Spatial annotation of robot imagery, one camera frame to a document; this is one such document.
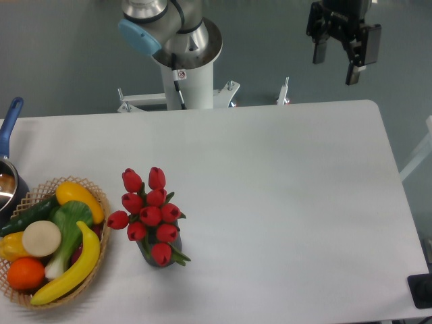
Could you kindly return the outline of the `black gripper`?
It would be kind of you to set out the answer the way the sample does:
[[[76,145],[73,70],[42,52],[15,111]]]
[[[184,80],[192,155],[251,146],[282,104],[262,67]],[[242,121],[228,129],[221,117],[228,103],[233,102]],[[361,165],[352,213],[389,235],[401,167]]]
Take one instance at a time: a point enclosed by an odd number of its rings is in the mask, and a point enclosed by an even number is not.
[[[348,45],[346,84],[356,84],[367,65],[377,62],[381,25],[365,24],[370,1],[315,1],[311,4],[306,34],[314,43],[313,64],[325,61],[330,37]]]

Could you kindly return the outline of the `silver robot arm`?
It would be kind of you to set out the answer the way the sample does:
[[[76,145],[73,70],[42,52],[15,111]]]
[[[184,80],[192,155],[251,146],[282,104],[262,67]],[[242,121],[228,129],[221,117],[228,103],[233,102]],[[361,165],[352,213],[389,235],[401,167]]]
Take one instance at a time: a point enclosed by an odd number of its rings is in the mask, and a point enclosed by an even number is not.
[[[221,50],[221,35],[203,17],[202,1],[122,1],[118,24],[124,40],[143,55],[172,70],[200,67]],[[324,62],[327,40],[342,44],[349,66],[346,84],[379,56],[381,26],[367,24],[370,1],[315,1],[310,6],[306,34],[315,45],[313,63]]]

